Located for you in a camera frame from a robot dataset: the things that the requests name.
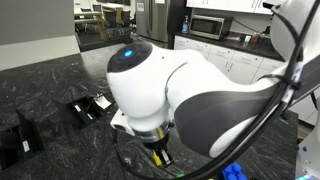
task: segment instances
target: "refrigerator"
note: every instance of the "refrigerator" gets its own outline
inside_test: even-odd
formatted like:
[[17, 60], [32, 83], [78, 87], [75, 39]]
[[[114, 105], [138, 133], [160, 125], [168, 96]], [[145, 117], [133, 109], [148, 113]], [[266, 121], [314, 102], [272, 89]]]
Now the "refrigerator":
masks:
[[136, 0], [136, 26], [138, 39], [157, 46], [173, 49], [174, 34], [181, 32], [191, 8], [186, 0]]

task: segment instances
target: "kitchen counter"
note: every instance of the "kitchen counter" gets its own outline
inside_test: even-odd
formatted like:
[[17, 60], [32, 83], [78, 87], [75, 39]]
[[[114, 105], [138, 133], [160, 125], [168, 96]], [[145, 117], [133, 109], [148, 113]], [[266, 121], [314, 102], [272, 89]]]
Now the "kitchen counter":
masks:
[[[0, 179], [137, 179], [126, 173], [112, 145], [109, 123], [117, 107], [105, 118], [80, 130], [66, 104], [84, 96], [110, 93], [105, 72], [107, 56], [89, 59], [67, 56], [0, 71], [0, 124], [3, 129], [18, 124], [18, 108], [38, 127], [45, 151], [0, 174]], [[294, 179], [298, 121], [275, 120], [237, 162], [250, 179]], [[148, 176], [169, 178], [187, 174], [209, 161], [183, 146], [177, 131], [170, 131], [169, 152], [175, 163], [155, 167], [152, 152], [130, 135], [119, 134], [119, 147], [134, 169]]]
[[227, 40], [227, 39], [220, 39], [218, 41], [218, 40], [213, 40], [213, 39], [204, 38], [200, 36], [195, 36], [192, 34], [183, 34], [181, 32], [176, 33], [176, 35], [284, 62], [284, 59], [273, 48], [271, 44], [271, 40], [268, 38], [265, 38], [262, 43], [253, 44], [253, 43], [244, 43], [244, 42]]

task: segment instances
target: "white cabinet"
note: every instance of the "white cabinet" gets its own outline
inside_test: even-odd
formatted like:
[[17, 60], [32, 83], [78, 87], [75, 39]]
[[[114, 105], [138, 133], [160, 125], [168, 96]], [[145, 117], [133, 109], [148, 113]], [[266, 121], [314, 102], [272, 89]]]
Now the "white cabinet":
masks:
[[253, 76], [258, 68], [242, 62], [232, 61], [230, 68], [227, 70], [227, 77], [236, 83], [248, 85], [251, 83]]
[[259, 68], [257, 73], [254, 75], [251, 84], [255, 83], [258, 81], [259, 78], [261, 78], [262, 76], [266, 75], [266, 74], [270, 74], [271, 71], [270, 70], [265, 70], [265, 69], [261, 69]]
[[229, 0], [228, 10], [254, 12], [259, 0]]
[[187, 0], [187, 7], [227, 10], [228, 0]]
[[175, 36], [174, 38], [174, 49], [176, 49], [176, 46], [183, 46], [183, 47], [191, 47], [192, 46], [192, 40], [188, 38], [183, 38], [180, 36]]
[[212, 46], [208, 61], [214, 64], [231, 81], [248, 85], [258, 70], [261, 57]]
[[309, 116], [306, 122], [312, 125], [316, 125], [317, 120], [318, 120], [318, 111], [316, 110], [311, 114], [311, 116]]
[[210, 44], [199, 42], [199, 41], [192, 41], [191, 49], [200, 52], [205, 59], [208, 59], [209, 51], [210, 51]]
[[307, 96], [297, 104], [290, 107], [289, 110], [298, 113], [299, 119], [306, 121], [315, 111], [315, 107], [312, 103], [311, 97]]
[[231, 59], [226, 59], [223, 56], [210, 54], [208, 61], [214, 64], [223, 74], [227, 72]]
[[[316, 98], [320, 96], [320, 88], [314, 91]], [[318, 111], [314, 107], [312, 99], [309, 96], [305, 97], [303, 100], [299, 101], [297, 104], [289, 108], [289, 110], [299, 114], [299, 119], [315, 125], [318, 118]]]
[[187, 7], [238, 11], [258, 14], [272, 14], [263, 7], [266, 0], [187, 0]]
[[193, 49], [200, 52], [205, 59], [208, 59], [209, 51], [211, 45], [208, 43], [203, 43], [195, 41], [192, 39], [175, 36], [174, 39], [174, 50], [183, 50], [183, 49]]
[[254, 13], [258, 13], [258, 14], [272, 14], [271, 9], [267, 9], [263, 7], [263, 2], [266, 0], [256, 0], [257, 6], [256, 9], [254, 10]]
[[282, 61], [264, 58], [261, 65], [260, 65], [260, 68], [266, 69], [269, 71], [273, 71], [273, 70], [279, 68], [280, 66], [282, 66], [283, 64], [284, 64], [284, 62], [282, 62]]
[[269, 58], [263, 58], [262, 63], [259, 66], [257, 73], [254, 75], [254, 78], [251, 81], [251, 84], [258, 81], [258, 79], [266, 74], [272, 73], [273, 70], [282, 66], [284, 62], [277, 61]]
[[204, 0], [204, 1], [207, 2], [207, 4], [205, 4], [206, 8], [219, 9], [219, 10], [228, 9], [229, 0]]
[[233, 54], [234, 50], [212, 45], [208, 61], [225, 74], [230, 67]]
[[187, 7], [203, 8], [204, 0], [188, 0]]

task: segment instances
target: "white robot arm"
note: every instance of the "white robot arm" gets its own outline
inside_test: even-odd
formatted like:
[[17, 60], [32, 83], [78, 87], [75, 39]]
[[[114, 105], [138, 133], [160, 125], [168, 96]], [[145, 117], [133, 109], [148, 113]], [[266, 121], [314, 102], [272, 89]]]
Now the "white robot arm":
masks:
[[[300, 34], [313, 3], [287, 0], [277, 11]], [[317, 11], [303, 43], [303, 62], [294, 72], [299, 79], [304, 67], [305, 86], [296, 93], [297, 100], [320, 84], [319, 16]], [[273, 19], [271, 38], [288, 61], [297, 41], [281, 17]], [[288, 62], [272, 74], [284, 75], [287, 66]], [[138, 137], [155, 150], [164, 165], [172, 163], [166, 147], [170, 108], [181, 141], [193, 151], [215, 158], [253, 122], [281, 82], [262, 78], [252, 85], [237, 84], [198, 52], [165, 50], [146, 42], [120, 49], [109, 61], [107, 79], [120, 108], [111, 125]], [[282, 100], [288, 102], [291, 95], [286, 95]]]

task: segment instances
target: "gray wall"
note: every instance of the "gray wall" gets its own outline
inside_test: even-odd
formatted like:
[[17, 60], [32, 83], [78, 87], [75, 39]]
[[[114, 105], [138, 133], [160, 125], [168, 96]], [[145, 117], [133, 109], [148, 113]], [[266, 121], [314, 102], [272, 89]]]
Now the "gray wall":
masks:
[[74, 35], [72, 0], [0, 0], [0, 45]]
[[[242, 12], [233, 12], [233, 11], [219, 11], [219, 10], [210, 10], [210, 9], [193, 9], [194, 14], [218, 14], [218, 15], [226, 15], [226, 16], [233, 16], [239, 22], [253, 28], [259, 32], [262, 32], [266, 29], [266, 27], [270, 24], [270, 15], [263, 15], [263, 14], [253, 14], [253, 13], [242, 13]], [[234, 32], [241, 32], [252, 34], [254, 31], [249, 30], [236, 22], [232, 23], [231, 31]]]

